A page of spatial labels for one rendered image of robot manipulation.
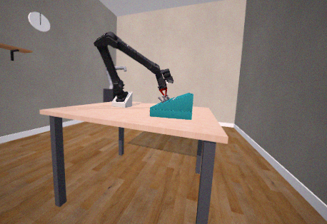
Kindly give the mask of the teal control panel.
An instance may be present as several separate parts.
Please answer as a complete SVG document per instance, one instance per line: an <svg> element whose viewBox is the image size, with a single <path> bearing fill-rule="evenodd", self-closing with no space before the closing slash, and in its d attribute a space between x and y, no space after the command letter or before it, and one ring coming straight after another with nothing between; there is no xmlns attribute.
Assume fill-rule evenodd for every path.
<svg viewBox="0 0 327 224"><path fill-rule="evenodd" d="M193 94L186 93L181 96L169 98L164 95L163 100L159 97L161 102L150 107L150 116L192 120Z"/></svg>

